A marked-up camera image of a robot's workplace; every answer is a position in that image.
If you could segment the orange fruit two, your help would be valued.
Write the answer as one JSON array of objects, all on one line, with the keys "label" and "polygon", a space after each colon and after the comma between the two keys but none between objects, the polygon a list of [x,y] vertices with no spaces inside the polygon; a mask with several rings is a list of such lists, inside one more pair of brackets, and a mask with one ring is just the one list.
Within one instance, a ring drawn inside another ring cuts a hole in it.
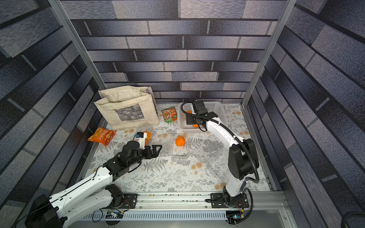
[{"label": "orange fruit two", "polygon": [[182,136],[178,136],[175,140],[175,144],[178,146],[178,147],[184,147],[185,146],[185,138],[182,137]]}]

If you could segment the orange fruit five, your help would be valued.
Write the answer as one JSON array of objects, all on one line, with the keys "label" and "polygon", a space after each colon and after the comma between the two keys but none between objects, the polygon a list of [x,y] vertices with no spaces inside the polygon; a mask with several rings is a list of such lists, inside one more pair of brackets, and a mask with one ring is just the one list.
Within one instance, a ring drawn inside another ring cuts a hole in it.
[{"label": "orange fruit five", "polygon": [[145,140],[149,141],[151,139],[152,134],[148,131],[144,131]]}]

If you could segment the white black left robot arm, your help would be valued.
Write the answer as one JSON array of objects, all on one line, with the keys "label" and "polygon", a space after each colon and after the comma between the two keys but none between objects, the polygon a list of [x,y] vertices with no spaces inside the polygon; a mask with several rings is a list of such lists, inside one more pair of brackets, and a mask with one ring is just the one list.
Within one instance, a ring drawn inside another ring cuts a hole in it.
[{"label": "white black left robot arm", "polygon": [[67,228],[84,216],[102,208],[118,208],[125,203],[122,191],[113,183],[144,159],[159,156],[162,145],[141,148],[129,141],[121,152],[105,162],[93,174],[50,197],[41,195],[33,201],[26,216],[27,228]]}]

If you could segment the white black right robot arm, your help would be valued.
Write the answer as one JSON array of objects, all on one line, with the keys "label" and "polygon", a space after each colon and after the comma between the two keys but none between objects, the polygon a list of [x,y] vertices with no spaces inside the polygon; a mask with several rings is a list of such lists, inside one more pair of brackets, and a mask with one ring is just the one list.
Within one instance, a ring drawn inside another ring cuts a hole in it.
[{"label": "white black right robot arm", "polygon": [[252,139],[245,140],[234,133],[216,113],[208,112],[202,100],[189,102],[191,114],[184,110],[186,104],[188,102],[180,105],[181,111],[186,115],[186,123],[202,126],[228,148],[228,168],[231,176],[223,188],[222,198],[228,207],[234,207],[239,203],[241,195],[248,190],[247,182],[260,182],[257,170],[259,160],[255,143]]}]

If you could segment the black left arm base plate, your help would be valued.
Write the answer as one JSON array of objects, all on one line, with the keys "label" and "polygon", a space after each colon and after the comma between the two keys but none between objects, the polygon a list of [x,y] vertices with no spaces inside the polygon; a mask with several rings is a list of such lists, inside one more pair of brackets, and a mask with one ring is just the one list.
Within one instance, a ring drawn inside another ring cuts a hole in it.
[{"label": "black left arm base plate", "polygon": [[138,194],[136,193],[123,193],[123,196],[118,196],[115,202],[112,204],[112,208],[117,210],[130,210],[136,208]]}]

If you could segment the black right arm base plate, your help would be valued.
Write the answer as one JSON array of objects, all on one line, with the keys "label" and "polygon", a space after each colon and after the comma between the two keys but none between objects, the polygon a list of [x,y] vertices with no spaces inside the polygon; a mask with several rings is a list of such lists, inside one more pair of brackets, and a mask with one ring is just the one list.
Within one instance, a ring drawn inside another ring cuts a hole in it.
[{"label": "black right arm base plate", "polygon": [[211,203],[212,208],[215,209],[246,209],[250,207],[249,200],[245,193],[241,193],[235,197],[231,197],[227,193],[211,193],[208,202]]}]

